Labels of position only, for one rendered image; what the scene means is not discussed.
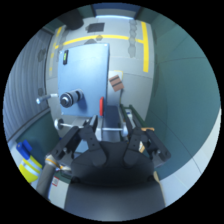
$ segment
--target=barcode sticker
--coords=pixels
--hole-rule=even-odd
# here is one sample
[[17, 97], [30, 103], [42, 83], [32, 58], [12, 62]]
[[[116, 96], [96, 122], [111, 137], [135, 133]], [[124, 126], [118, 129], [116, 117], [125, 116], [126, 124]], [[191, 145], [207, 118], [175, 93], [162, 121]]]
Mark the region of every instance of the barcode sticker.
[[55, 186], [57, 187], [57, 185], [58, 185], [58, 181], [59, 181], [59, 178], [54, 177], [54, 178], [53, 178], [53, 181], [52, 181], [52, 184], [55, 185]]

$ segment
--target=corrugated metal wall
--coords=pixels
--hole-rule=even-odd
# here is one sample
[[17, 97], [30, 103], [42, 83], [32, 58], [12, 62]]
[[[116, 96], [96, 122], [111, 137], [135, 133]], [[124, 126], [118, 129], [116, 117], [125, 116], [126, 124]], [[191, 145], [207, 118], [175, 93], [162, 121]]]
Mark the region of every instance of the corrugated metal wall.
[[36, 103], [45, 95], [45, 64], [52, 35], [39, 30], [16, 59], [6, 84], [3, 123], [6, 140], [35, 115], [48, 108], [47, 102]]

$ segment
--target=black knob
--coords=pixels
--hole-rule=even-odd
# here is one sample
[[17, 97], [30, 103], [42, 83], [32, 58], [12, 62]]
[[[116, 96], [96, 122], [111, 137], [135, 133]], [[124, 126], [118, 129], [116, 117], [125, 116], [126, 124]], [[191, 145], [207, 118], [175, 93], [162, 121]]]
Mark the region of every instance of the black knob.
[[62, 105], [62, 106], [65, 106], [65, 104], [66, 104], [66, 100], [65, 100], [65, 99], [62, 99], [62, 100], [61, 100], [61, 105]]

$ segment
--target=gray floor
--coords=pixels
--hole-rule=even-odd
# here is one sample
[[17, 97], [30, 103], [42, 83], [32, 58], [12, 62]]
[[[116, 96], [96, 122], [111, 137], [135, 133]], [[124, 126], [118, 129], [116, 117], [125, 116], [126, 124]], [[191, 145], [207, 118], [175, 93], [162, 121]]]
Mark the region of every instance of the gray floor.
[[[104, 31], [87, 33], [89, 24], [92, 23], [105, 23]], [[134, 21], [123, 18], [87, 18], [84, 19], [84, 25], [78, 30], [67, 30], [66, 26], [63, 26], [58, 37], [55, 31], [55, 35], [52, 37], [52, 42], [49, 48], [49, 54], [47, 56], [46, 64], [46, 92], [47, 94], [58, 93], [58, 54], [59, 50], [68, 49], [71, 47], [84, 45], [86, 43], [109, 43], [110, 59], [109, 59], [109, 71], [120, 71], [123, 73], [122, 83], [124, 89], [121, 91], [121, 103], [128, 107], [130, 104], [137, 110], [140, 116], [145, 119], [147, 110], [149, 107], [149, 101], [151, 97], [153, 73], [154, 73], [154, 48], [152, 40], [152, 30], [149, 24], [146, 24], [148, 34], [149, 45], [149, 64], [148, 72], [143, 71], [143, 44], [134, 42], [134, 46], [129, 40], [118, 38], [96, 38], [96, 35], [117, 35], [124, 37], [135, 36], [136, 39], [143, 40], [142, 26], [140, 21]], [[50, 61], [53, 57], [52, 71], [50, 69]], [[64, 123], [71, 124], [74, 121], [78, 122], [77, 116], [66, 116], [61, 114], [59, 98], [51, 98], [48, 100], [51, 108], [51, 114], [53, 120], [56, 118], [63, 118]], [[104, 127], [117, 127], [117, 122], [111, 123], [109, 120], [113, 120], [113, 110], [107, 110], [109, 116], [104, 119]], [[60, 137], [68, 132], [69, 127], [64, 127], [58, 131]], [[118, 132], [103, 132], [102, 140], [116, 142], [120, 141]]]

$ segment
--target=blue panel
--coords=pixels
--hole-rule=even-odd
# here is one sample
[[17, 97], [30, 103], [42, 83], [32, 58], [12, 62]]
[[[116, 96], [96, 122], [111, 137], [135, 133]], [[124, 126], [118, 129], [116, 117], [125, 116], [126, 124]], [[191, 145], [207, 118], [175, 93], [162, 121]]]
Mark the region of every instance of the blue panel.
[[94, 10], [96, 9], [123, 9], [128, 11], [138, 12], [141, 6], [136, 6], [126, 3], [98, 3], [92, 4]]
[[109, 44], [106, 46], [104, 43], [85, 44], [68, 50], [66, 65], [63, 65], [65, 51], [63, 50], [59, 56], [59, 97], [65, 92], [81, 89], [84, 98], [70, 108], [61, 106], [61, 112], [72, 116], [99, 116], [101, 97], [104, 97], [104, 112], [106, 111]]

